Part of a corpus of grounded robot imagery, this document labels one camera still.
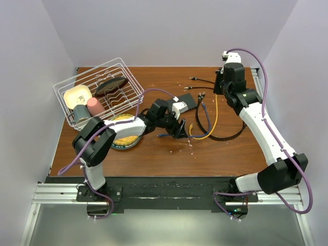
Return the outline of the black network switch box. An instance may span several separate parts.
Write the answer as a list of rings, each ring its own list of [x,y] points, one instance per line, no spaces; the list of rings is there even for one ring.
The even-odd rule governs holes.
[[[177,102],[184,102],[186,104],[182,109],[179,110],[180,113],[184,113],[196,109],[197,103],[190,93],[180,95],[177,98],[178,98]]]

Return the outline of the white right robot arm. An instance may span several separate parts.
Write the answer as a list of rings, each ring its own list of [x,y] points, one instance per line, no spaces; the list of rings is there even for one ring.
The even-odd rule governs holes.
[[[308,159],[285,142],[262,107],[260,95],[255,89],[247,88],[245,68],[241,63],[227,63],[216,71],[214,93],[223,95],[228,106],[249,127],[268,165],[258,173],[236,178],[236,184],[228,189],[229,197],[241,201],[250,191],[273,194],[299,184],[300,172],[306,169]]]

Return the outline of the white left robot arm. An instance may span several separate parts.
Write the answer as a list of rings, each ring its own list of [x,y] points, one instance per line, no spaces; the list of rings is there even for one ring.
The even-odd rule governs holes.
[[[158,99],[145,113],[141,112],[125,120],[104,121],[99,117],[89,120],[72,143],[77,158],[84,164],[88,195],[95,201],[101,201],[106,196],[103,160],[115,140],[144,136],[156,128],[165,129],[174,139],[188,138],[186,121],[179,119],[181,113],[186,111],[188,105],[183,101],[169,104]]]

